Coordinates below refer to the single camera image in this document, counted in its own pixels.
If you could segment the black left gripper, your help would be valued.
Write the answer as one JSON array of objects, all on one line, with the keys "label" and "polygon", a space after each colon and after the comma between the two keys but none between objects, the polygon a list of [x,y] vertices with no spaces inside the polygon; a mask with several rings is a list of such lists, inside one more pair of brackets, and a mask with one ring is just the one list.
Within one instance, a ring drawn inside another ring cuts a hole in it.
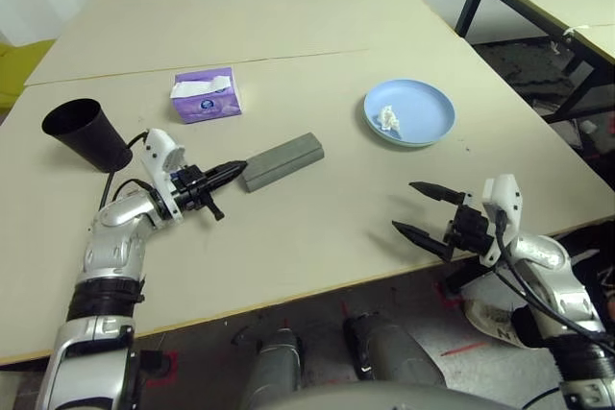
[{"label": "black left gripper", "polygon": [[245,160],[228,161],[203,172],[196,165],[187,166],[171,175],[176,188],[173,193],[175,204],[180,212],[209,209],[216,221],[225,217],[224,212],[215,204],[211,192],[234,181],[247,167]]}]

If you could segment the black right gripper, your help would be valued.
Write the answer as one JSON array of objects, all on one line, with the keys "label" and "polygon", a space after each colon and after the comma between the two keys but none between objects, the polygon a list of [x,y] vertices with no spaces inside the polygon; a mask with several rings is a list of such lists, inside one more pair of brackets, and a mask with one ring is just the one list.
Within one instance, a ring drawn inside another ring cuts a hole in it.
[{"label": "black right gripper", "polygon": [[393,227],[402,236],[442,261],[450,261],[455,250],[480,256],[488,253],[494,242],[494,237],[487,232],[489,221],[467,205],[468,194],[425,181],[412,181],[408,185],[431,199],[456,205],[456,212],[446,228],[444,242],[431,238],[427,232],[412,225],[393,221]]}]

